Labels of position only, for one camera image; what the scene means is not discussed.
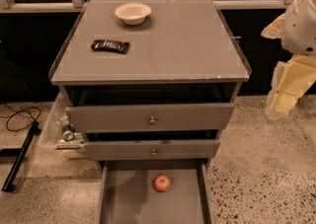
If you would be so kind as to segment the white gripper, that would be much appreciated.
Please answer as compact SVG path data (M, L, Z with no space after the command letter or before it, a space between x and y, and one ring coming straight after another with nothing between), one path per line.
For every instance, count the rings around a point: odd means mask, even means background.
M316 55L316 0L293 0L284 14L264 27L261 36L281 38L282 47L294 54L287 62L277 63L266 101L266 116L278 120L316 82L316 57L307 56Z

